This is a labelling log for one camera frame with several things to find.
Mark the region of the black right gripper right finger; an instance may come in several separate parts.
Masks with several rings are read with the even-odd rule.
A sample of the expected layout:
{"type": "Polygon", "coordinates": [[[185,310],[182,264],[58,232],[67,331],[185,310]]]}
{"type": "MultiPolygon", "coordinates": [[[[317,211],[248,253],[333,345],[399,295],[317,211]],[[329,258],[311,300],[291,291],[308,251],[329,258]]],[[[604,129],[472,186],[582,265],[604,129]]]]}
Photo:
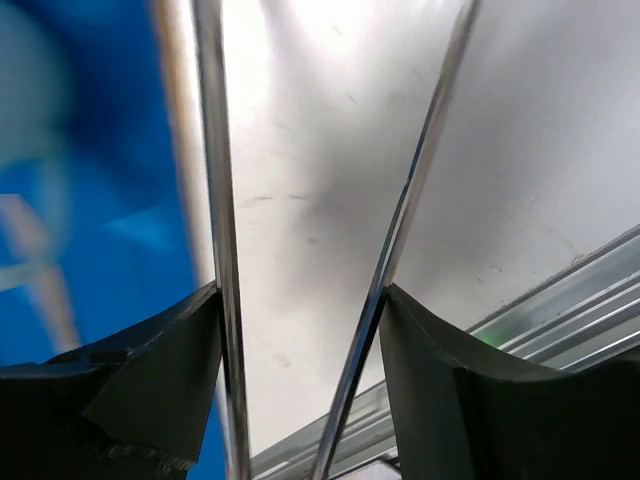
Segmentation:
{"type": "Polygon", "coordinates": [[[519,359],[385,294],[380,341],[406,479],[635,479],[639,352],[577,373],[519,359]]]}

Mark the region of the metal serving tongs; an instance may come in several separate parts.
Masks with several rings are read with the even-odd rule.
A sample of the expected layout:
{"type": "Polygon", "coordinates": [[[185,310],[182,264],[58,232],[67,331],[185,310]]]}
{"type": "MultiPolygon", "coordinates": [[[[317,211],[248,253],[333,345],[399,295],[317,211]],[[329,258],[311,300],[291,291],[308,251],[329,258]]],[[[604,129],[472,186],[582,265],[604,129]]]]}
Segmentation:
{"type": "MultiPolygon", "coordinates": [[[[222,295],[221,328],[225,400],[229,425],[226,443],[228,473],[248,479],[250,445],[243,346],[238,251],[233,196],[228,101],[222,33],[222,4],[195,1],[194,30],[200,80],[204,150],[215,278],[222,295]]],[[[336,391],[311,469],[313,479],[326,479],[351,411],[365,362],[381,317],[381,298],[393,282],[430,166],[441,138],[458,72],[474,30],[481,4],[467,1],[452,28],[438,81],[427,110],[367,296],[337,383],[336,391]]]]}

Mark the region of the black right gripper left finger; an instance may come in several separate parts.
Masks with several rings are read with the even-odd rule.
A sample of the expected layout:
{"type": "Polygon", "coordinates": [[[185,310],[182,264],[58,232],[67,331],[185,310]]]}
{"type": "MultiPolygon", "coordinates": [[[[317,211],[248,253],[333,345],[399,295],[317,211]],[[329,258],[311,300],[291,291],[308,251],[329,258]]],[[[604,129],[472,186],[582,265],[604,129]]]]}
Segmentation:
{"type": "Polygon", "coordinates": [[[198,462],[222,356],[208,284],[167,310],[1,370],[5,479],[183,479],[198,462]]]}

